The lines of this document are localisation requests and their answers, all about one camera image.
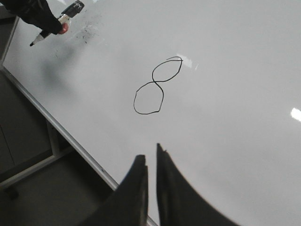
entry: gloved hand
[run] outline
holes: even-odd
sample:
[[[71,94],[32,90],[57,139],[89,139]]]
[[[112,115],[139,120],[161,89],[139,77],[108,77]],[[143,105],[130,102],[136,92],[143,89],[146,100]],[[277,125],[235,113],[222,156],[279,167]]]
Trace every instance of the gloved hand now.
[[[65,33],[66,29],[52,14],[46,0],[0,0],[5,8],[28,24],[53,34]]]

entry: black marker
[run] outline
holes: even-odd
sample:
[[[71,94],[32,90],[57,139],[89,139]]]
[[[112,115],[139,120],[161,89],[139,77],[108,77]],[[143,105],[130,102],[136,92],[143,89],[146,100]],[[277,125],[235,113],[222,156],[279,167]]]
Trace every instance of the black marker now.
[[[58,21],[61,24],[66,23],[70,18],[72,18],[75,15],[77,15],[78,13],[80,13],[84,6],[85,6],[84,3],[82,3],[81,1],[79,1],[79,0],[75,1],[67,9],[65,9],[62,12],[60,17],[58,18]],[[51,33],[48,31],[45,31],[45,30],[41,31],[41,33],[36,37],[36,39],[32,43],[30,43],[30,46],[33,46],[34,44],[38,43],[39,41],[44,40],[50,34]]]

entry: floor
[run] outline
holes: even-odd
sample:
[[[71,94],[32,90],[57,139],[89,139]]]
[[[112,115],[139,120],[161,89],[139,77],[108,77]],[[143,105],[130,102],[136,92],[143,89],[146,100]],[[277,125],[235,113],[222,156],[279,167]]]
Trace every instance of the floor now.
[[[14,188],[14,200],[0,192],[1,226],[75,226],[112,192],[75,151]]]

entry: hand-drawn loop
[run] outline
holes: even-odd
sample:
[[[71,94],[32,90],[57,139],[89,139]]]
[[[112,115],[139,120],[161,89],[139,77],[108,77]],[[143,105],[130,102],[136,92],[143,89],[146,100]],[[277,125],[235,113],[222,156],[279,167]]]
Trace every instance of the hand-drawn loop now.
[[[166,63],[168,63],[168,62],[177,62],[177,61],[179,61],[179,62],[181,62],[181,63],[180,63],[179,69],[178,69],[178,71],[177,71],[177,73],[176,73],[175,75],[173,75],[173,76],[172,76],[171,78],[169,78],[169,79],[162,80],[162,81],[155,81],[155,80],[154,80],[154,72],[155,72],[155,70],[156,70],[158,67],[160,67],[161,65],[166,64]],[[166,61],[164,61],[163,63],[160,63],[158,66],[156,66],[156,67],[154,68],[154,70],[153,70],[152,73],[151,73],[152,81],[147,82],[146,84],[144,84],[143,86],[141,86],[141,87],[136,91],[135,98],[134,98],[134,110],[135,110],[138,114],[153,114],[153,113],[157,113],[157,112],[159,112],[159,111],[161,110],[161,107],[162,107],[162,104],[163,104],[163,100],[164,100],[164,91],[163,91],[163,89],[159,86],[158,83],[159,83],[159,82],[166,82],[166,81],[169,81],[169,80],[173,79],[173,78],[180,72],[181,67],[182,67],[182,62],[183,62],[182,58],[180,58],[179,56],[174,56],[174,57],[168,58]],[[151,84],[151,83],[155,83],[156,86],[158,86],[158,88],[159,88],[159,89],[161,90],[161,92],[162,92],[162,99],[161,99],[160,107],[159,107],[158,110],[153,111],[153,112],[149,112],[149,113],[142,113],[142,112],[139,112],[139,111],[137,111],[137,109],[136,109],[136,107],[135,107],[135,101],[136,101],[136,98],[137,98],[137,93],[138,93],[139,90],[141,90],[143,87],[145,87],[145,86],[147,86],[147,85],[149,85],[149,84]]]

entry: whiteboard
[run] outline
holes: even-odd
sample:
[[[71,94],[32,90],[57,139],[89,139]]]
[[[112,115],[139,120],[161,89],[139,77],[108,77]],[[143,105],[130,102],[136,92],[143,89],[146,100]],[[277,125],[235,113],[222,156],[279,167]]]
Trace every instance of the whiteboard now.
[[[149,166],[158,222],[156,143],[194,188],[244,226],[301,222],[301,3],[85,0],[64,35],[33,47],[19,22],[4,66],[118,182],[137,154]],[[49,1],[55,15],[71,0]],[[134,111],[136,90],[170,57],[161,111]],[[161,65],[170,78],[179,62]],[[157,108],[155,84],[137,107]]]

